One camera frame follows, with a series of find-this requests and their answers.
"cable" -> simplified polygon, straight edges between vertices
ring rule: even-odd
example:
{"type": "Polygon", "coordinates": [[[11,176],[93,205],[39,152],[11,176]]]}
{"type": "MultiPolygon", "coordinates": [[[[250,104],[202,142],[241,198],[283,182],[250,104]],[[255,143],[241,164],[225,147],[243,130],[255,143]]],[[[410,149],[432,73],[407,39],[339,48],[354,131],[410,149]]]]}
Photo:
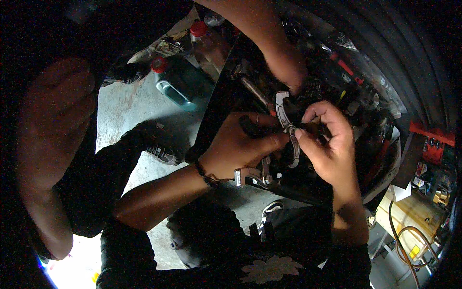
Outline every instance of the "cable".
{"type": "Polygon", "coordinates": [[[417,285],[417,289],[419,289],[420,284],[419,284],[419,280],[417,279],[417,274],[415,273],[414,268],[412,266],[412,263],[409,260],[409,257],[407,256],[406,252],[404,251],[404,248],[403,248],[403,246],[401,244],[401,241],[398,238],[398,234],[396,234],[395,227],[393,226],[393,219],[391,218],[391,206],[392,205],[393,205],[393,201],[390,202],[390,206],[388,207],[388,220],[390,221],[391,231],[393,232],[393,236],[395,237],[395,240],[396,240],[396,246],[397,246],[396,252],[398,252],[398,248],[399,248],[401,250],[401,253],[403,254],[403,256],[406,258],[405,263],[408,265],[408,267],[409,267],[409,269],[410,269],[410,271],[412,273],[412,277],[414,277],[414,281],[415,281],[415,284],[417,285]]]}

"bolt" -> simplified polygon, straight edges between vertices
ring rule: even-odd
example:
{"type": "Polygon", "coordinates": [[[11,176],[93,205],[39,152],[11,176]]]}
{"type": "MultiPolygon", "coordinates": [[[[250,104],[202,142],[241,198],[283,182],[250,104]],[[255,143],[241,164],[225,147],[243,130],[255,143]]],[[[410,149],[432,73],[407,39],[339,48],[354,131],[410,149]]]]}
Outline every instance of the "bolt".
{"type": "Polygon", "coordinates": [[[271,184],[272,182],[273,182],[273,176],[272,175],[265,176],[265,183],[266,184],[271,184]]]}

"bracelet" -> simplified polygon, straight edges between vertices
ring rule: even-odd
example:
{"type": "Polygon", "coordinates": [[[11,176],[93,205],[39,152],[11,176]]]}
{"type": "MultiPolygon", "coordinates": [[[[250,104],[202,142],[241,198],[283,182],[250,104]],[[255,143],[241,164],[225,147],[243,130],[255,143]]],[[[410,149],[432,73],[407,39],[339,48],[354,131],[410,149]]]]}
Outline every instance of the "bracelet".
{"type": "Polygon", "coordinates": [[[214,188],[214,189],[217,189],[218,188],[218,185],[220,184],[220,181],[217,181],[209,176],[206,175],[206,172],[204,170],[204,168],[201,166],[201,164],[199,163],[199,160],[196,160],[194,162],[195,166],[196,166],[196,169],[197,169],[197,172],[199,173],[199,175],[204,179],[204,182],[214,188]]]}

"workshop floor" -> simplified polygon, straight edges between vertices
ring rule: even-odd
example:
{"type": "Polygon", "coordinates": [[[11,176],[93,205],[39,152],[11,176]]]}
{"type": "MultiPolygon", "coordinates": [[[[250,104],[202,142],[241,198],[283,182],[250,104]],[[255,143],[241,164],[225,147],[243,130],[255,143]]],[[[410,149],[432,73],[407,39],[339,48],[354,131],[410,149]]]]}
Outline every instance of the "workshop floor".
{"type": "MultiPolygon", "coordinates": [[[[156,119],[173,132],[172,142],[185,152],[194,144],[205,106],[203,104],[201,111],[195,113],[184,112],[157,90],[153,74],[132,85],[114,83],[99,92],[97,151],[117,142],[123,133],[137,123],[156,119]]],[[[143,153],[124,192],[185,165],[162,165],[143,153]]],[[[250,186],[238,189],[229,184],[226,193],[217,198],[236,212],[241,227],[248,233],[249,225],[260,222],[263,208],[280,197],[250,186]]],[[[170,231],[165,224],[166,220],[148,232],[156,254],[157,269],[185,269],[176,253],[170,249],[170,231]]]]}

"plastic jug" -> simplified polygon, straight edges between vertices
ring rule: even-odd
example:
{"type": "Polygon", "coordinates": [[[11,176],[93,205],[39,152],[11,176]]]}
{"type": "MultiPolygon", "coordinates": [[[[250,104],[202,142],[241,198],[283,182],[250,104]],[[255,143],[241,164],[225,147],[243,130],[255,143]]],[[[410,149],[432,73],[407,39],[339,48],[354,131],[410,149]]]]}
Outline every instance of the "plastic jug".
{"type": "Polygon", "coordinates": [[[185,111],[194,111],[194,100],[212,94],[213,83],[182,57],[156,57],[151,62],[156,88],[185,111]]]}

